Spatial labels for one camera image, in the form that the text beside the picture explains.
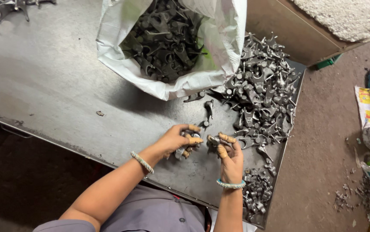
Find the floor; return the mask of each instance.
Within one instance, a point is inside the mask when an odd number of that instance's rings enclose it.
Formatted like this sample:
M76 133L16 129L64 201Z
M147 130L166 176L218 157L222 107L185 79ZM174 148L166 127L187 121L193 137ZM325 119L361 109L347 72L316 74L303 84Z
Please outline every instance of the floor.
M362 176L361 169L355 174L349 171L356 167L353 147L361 159L367 151L356 141L360 123L353 91L355 85L364 86L364 68L370 69L370 43L347 52L335 65L308 71L267 232L367 230L369 222L362 207L340 213L332 208L335 190L344 183L356 186L350 180ZM0 231L29 232L58 218L108 171L45 141L0 129Z

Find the person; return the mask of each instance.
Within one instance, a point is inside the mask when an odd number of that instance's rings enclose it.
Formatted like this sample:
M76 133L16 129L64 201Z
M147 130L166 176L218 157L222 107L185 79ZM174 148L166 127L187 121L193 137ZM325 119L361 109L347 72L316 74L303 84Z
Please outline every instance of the person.
M138 154L132 152L129 161L88 187L58 220L42 224L34 232L205 231L198 207L166 191L138 185L163 157L181 146L203 142L201 138L181 136L186 130L200 128L174 125L156 143ZM224 187L221 193L214 232L243 231L244 157L239 143L232 140L231 146L223 140L218 145L219 152L226 150L220 155L218 183L231 187Z

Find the gray shirt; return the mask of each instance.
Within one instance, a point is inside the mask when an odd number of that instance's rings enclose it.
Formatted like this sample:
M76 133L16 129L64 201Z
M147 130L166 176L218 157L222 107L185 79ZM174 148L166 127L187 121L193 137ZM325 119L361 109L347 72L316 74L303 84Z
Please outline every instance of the gray shirt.
M203 232L198 207L172 194L137 185L100 228L102 232ZM33 232L95 232L84 220L54 220Z

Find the bangle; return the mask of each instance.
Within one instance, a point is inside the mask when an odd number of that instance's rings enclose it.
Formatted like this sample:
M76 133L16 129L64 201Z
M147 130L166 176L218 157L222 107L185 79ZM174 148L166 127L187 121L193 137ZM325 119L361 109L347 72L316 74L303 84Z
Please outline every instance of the bangle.
M218 180L216 180L216 182L220 186L227 188L227 189L242 189L243 187L245 187L245 181L242 181L240 184L228 184L228 183L222 182L221 178L219 178Z
M131 151L131 156L134 157L139 163L141 163L146 168L146 170L148 170L148 172L154 174L154 169L138 154L136 154L134 151Z

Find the sleeve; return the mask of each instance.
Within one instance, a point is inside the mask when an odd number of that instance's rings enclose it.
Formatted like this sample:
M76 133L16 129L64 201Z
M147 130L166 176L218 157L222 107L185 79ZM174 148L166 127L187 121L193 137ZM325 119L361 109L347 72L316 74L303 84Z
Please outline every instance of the sleeve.
M85 220L67 219L44 223L33 232L95 232L95 227Z

